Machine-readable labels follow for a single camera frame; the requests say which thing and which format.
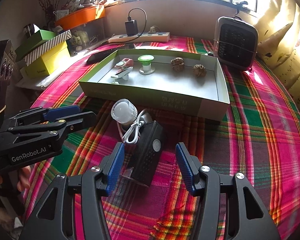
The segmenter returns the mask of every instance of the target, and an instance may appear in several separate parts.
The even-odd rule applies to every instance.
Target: power strip
[[[114,42],[127,42],[130,41],[136,37],[138,37],[141,33],[138,33],[133,36],[127,36],[126,34],[123,35],[116,35],[110,38],[108,41],[109,43]],[[167,42],[170,40],[170,33],[144,33],[139,38],[135,39],[132,42]]]

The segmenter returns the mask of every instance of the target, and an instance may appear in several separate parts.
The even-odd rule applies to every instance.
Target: plaid tablecloth
[[[107,45],[100,50],[118,45]],[[167,43],[137,43],[137,48],[171,49],[194,53],[212,51],[209,41],[171,37]],[[56,174],[84,173],[98,165],[120,141],[110,110],[114,102],[86,97],[78,83],[94,65],[88,57],[64,72],[34,103],[34,107],[77,104],[94,111],[98,123],[69,135],[63,154],[37,163],[31,188],[24,193],[26,218]],[[151,187],[144,188],[120,177],[110,197],[103,199],[113,240],[186,239],[195,216],[197,198],[188,194],[175,158],[175,145],[184,142],[192,155],[219,173],[244,173],[255,187],[286,239],[300,223],[300,114],[290,95],[263,64],[255,61],[251,72],[223,66],[231,105],[221,123],[157,109],[153,118],[167,131],[168,140]],[[131,151],[126,148],[124,165]],[[81,200],[77,196],[78,240],[84,239]],[[218,239],[225,224],[221,203]]]

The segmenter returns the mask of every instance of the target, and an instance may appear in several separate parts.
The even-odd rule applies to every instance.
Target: green cap
[[[138,58],[138,61],[142,62],[143,65],[149,65],[152,60],[154,60],[154,56],[152,55],[143,55]]]

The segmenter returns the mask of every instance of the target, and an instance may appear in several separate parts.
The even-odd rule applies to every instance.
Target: human hand
[[[30,173],[31,173],[31,168],[30,166],[24,167],[19,170],[19,182],[17,184],[17,189],[22,192],[26,188],[30,188]]]

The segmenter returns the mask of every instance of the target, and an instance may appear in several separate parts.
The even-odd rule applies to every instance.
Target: white cable
[[[123,134],[122,134],[123,129],[122,129],[121,124],[119,122],[117,122],[117,127],[118,127],[118,131],[119,131],[119,134],[120,134],[121,141],[124,142]]]
[[[159,32],[161,32],[161,30],[159,29],[159,27],[156,26],[156,25],[154,25],[154,26],[152,26],[152,27],[150,28],[150,30],[148,31],[148,33],[149,33],[149,34],[157,33],[157,31],[155,30],[156,28],[159,30]]]
[[[123,136],[123,142],[127,144],[136,144],[138,141],[139,129],[145,124],[144,121],[140,121],[140,117],[146,112],[146,109],[143,109],[138,115],[137,119],[132,123],[128,131]],[[129,141],[130,135],[134,130],[134,138],[132,141]]]

